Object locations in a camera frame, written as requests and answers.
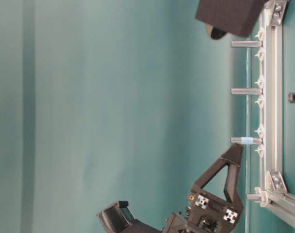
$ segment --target metal rod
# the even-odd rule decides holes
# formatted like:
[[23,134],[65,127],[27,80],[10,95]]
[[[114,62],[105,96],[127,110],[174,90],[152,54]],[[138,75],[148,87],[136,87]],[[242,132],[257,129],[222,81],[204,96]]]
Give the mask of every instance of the metal rod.
[[258,88],[232,88],[232,95],[260,95],[262,90]]
[[261,201],[262,196],[261,196],[261,194],[247,194],[246,200],[247,201]]
[[243,145],[260,145],[262,144],[262,139],[257,137],[232,137],[231,143],[239,143]]
[[249,47],[249,48],[260,48],[262,47],[261,41],[256,40],[233,40],[231,41],[232,47]]

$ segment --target textured black pad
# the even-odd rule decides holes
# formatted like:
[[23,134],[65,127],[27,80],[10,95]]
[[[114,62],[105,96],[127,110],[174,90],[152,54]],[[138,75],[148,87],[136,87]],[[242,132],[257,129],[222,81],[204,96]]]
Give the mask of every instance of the textured black pad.
[[200,0],[196,19],[222,31],[248,37],[268,0]]

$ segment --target black 3d-printed part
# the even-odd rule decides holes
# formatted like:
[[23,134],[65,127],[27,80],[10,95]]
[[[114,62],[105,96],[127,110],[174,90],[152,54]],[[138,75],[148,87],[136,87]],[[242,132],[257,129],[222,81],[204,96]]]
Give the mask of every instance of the black 3d-printed part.
[[[188,196],[188,217],[172,213],[162,233],[228,233],[234,229],[243,211],[236,191],[242,152],[242,145],[233,144],[195,181]],[[225,166],[228,173],[223,200],[203,188]],[[107,233],[161,232],[135,219],[129,209],[123,209],[127,207],[127,201],[119,201],[97,214]]]
[[196,19],[218,30],[248,37],[268,0],[200,0]]

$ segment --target screw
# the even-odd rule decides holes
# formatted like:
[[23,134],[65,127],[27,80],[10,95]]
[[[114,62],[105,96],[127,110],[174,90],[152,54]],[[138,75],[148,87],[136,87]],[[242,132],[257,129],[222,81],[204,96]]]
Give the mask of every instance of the screw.
[[273,18],[279,18],[280,17],[280,14],[278,13],[278,12],[275,12],[274,14],[273,14]]
[[275,7],[275,11],[281,11],[282,10],[282,6],[280,4],[276,4],[276,7]]

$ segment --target metal peg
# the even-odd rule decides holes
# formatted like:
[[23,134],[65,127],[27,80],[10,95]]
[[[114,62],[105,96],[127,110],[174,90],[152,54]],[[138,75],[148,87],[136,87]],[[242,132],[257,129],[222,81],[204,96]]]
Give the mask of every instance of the metal peg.
[[248,48],[260,48],[262,47],[262,42],[257,40],[232,40],[232,47],[248,47]]
[[258,88],[232,88],[232,95],[260,95],[262,90]]
[[231,143],[239,143],[242,145],[260,145],[262,144],[262,139],[257,137],[232,137]]
[[261,194],[247,194],[246,200],[247,201],[262,201],[262,195]]

